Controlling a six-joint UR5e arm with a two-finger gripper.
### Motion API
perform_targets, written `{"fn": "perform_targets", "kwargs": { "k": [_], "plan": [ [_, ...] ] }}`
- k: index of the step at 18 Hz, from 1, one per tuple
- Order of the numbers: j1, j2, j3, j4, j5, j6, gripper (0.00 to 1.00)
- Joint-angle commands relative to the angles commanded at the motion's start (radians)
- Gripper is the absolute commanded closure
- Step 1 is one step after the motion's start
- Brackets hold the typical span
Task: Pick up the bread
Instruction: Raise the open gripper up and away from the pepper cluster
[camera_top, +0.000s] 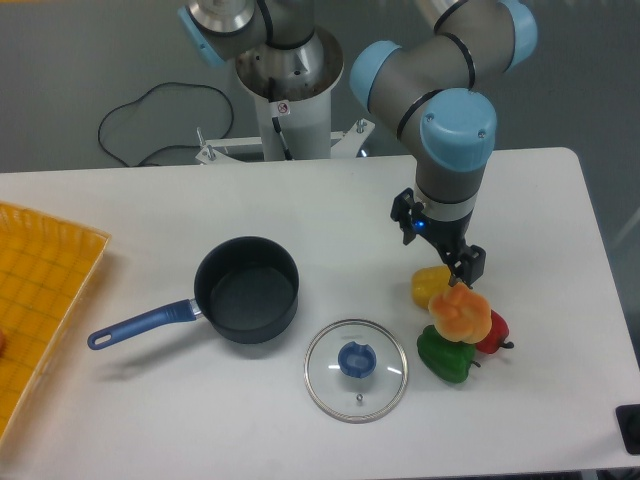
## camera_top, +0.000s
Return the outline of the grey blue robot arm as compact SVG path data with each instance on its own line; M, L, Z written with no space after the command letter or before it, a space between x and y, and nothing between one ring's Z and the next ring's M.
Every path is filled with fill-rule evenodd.
M472 284L485 251L466 242L496 112L477 82L513 69L536 48L531 11L518 1L421 1L432 37L405 49L369 45L351 67L315 20L310 1L188 1L179 19L206 63L232 62L253 96L266 160L329 155L330 94L342 76L358 102L416 160L415 184L393 202L405 242L432 245L455 282Z

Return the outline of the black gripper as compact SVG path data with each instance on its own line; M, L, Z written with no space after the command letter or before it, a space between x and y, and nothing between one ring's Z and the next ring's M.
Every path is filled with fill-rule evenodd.
M422 237L433 246L441 260L450 270L449 285L462 283L469 288L484 273L486 251L466 242L471 214L454 220L434 220L426 215L426 207L414 199L414 192L406 188L393 200L391 219L399 225L403 234L403 244L410 244L416 237Z

